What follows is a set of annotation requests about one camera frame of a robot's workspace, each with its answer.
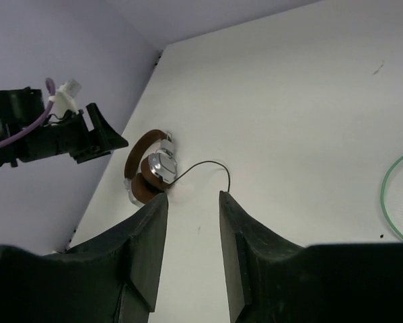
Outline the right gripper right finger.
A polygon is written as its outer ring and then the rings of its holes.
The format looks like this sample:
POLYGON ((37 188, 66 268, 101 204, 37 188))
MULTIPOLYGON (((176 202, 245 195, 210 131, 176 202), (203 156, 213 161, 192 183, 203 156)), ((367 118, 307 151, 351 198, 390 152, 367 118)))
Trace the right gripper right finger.
POLYGON ((232 322, 403 322, 403 243, 302 247, 219 194, 232 322))

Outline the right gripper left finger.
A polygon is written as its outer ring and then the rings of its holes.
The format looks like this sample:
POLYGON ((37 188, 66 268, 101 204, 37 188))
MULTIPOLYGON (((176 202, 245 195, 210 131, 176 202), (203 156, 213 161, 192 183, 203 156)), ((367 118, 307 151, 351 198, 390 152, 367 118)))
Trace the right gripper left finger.
POLYGON ((159 289, 168 198, 64 253, 0 246, 0 322, 147 322, 159 289))

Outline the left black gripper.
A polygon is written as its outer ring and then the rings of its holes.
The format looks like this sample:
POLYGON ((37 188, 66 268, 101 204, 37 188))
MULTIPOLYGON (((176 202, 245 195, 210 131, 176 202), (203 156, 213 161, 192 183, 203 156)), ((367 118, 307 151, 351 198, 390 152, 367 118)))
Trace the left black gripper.
POLYGON ((95 103, 86 108, 94 127, 92 131, 88 130, 82 114, 68 113, 64 120, 42 125, 22 138, 17 144, 17 158, 27 163, 68 154, 81 164, 129 146, 95 103))

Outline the brown silver headphones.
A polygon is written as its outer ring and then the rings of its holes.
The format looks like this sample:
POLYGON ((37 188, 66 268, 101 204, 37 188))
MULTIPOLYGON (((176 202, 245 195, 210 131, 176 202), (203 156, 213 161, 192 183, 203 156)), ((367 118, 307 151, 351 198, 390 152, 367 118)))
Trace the brown silver headphones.
POLYGON ((172 185, 177 178, 174 152, 172 134, 159 129, 135 143, 124 166, 124 186, 134 205, 145 205, 172 185))

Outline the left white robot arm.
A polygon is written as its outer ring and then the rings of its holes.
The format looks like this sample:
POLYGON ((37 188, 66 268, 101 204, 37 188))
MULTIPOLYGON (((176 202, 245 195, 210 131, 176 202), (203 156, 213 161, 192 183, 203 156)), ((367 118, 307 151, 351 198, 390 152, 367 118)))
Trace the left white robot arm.
POLYGON ((46 108, 39 89, 0 90, 0 167, 10 164, 14 168, 19 161, 28 163, 63 154, 81 164, 129 146, 106 122, 96 104, 86 108, 92 130, 82 110, 67 110, 56 120, 52 119, 54 114, 48 113, 32 131, 5 143, 38 120, 46 108))

